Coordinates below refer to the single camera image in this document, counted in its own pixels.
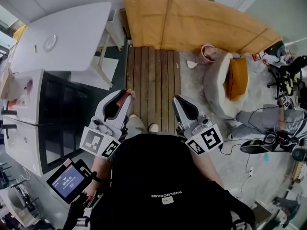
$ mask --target foot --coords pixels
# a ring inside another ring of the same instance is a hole
[[[158,124],[152,124],[150,125],[148,132],[157,133],[159,132],[159,126]]]

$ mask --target white table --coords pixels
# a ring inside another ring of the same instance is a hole
[[[43,68],[46,71],[86,71],[93,67],[112,87],[111,81],[92,61],[108,20],[110,2],[78,6],[48,15],[29,24],[16,48],[13,73]],[[45,41],[56,35],[49,52]]]

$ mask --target table leg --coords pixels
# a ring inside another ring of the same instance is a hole
[[[101,67],[94,61],[92,61],[91,66],[97,71],[97,73],[101,76],[101,78],[106,81],[106,83],[110,86],[110,88],[113,87],[112,82],[109,78],[107,78],[106,74],[101,70]]]
[[[106,34],[106,40],[105,40],[104,45],[102,47],[100,58],[99,58],[99,62],[98,62],[98,65],[100,67],[102,67],[102,63],[104,61],[104,57],[105,57],[105,54],[106,54],[106,47],[107,47],[107,44],[109,43],[109,39],[110,39],[110,34],[107,33]]]

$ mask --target orange cushion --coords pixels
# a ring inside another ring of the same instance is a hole
[[[229,100],[237,100],[248,86],[248,68],[245,58],[230,59],[228,88],[226,96]]]

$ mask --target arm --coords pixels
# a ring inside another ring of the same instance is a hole
[[[222,188],[224,188],[222,179],[217,173],[209,154],[204,154],[202,156],[197,156],[194,152],[191,151],[192,158],[194,163],[200,173],[207,178],[209,181],[214,181],[218,183]]]
[[[286,123],[284,119],[284,107],[279,108],[279,127],[281,131],[286,130]]]
[[[111,161],[95,157],[91,170],[97,172],[97,177],[99,179],[108,182],[111,179],[111,169],[112,169]],[[93,196],[95,191],[101,187],[102,185],[99,182],[93,180],[91,184],[89,184],[85,188],[84,191],[87,193],[88,196]]]

